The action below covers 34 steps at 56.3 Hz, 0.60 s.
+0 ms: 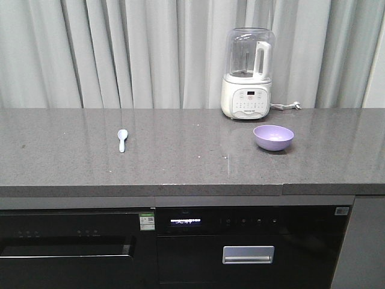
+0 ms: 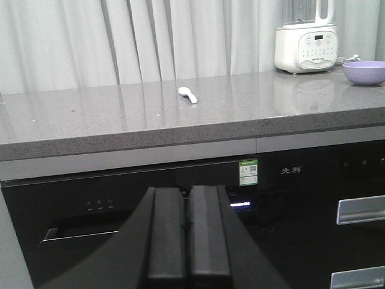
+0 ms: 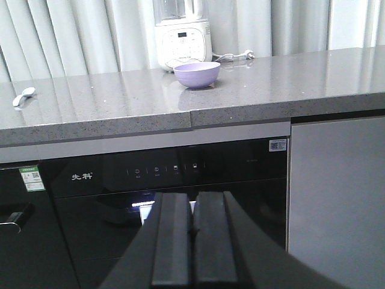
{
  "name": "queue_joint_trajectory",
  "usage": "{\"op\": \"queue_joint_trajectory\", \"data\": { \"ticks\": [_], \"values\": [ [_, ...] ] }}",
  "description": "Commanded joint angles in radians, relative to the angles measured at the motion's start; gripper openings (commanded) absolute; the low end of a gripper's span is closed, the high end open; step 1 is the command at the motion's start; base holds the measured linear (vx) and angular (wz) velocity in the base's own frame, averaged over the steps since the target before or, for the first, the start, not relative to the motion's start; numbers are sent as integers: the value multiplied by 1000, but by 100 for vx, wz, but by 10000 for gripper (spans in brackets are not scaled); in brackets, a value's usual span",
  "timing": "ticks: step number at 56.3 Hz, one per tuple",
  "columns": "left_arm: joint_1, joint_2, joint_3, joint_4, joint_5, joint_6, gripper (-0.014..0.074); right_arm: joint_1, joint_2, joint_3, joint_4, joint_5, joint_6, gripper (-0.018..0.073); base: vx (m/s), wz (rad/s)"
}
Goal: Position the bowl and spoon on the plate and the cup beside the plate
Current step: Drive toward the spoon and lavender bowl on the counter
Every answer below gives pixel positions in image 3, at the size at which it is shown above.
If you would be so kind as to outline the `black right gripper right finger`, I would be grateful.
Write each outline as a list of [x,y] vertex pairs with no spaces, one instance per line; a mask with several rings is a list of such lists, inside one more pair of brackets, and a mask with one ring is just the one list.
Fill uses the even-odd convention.
[[229,191],[199,193],[194,229],[196,288],[343,288],[270,239]]

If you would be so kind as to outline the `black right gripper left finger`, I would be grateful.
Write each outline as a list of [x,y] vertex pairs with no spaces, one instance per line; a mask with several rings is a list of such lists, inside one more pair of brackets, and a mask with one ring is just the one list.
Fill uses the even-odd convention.
[[190,288],[191,208],[183,193],[157,193],[155,202],[101,288]]

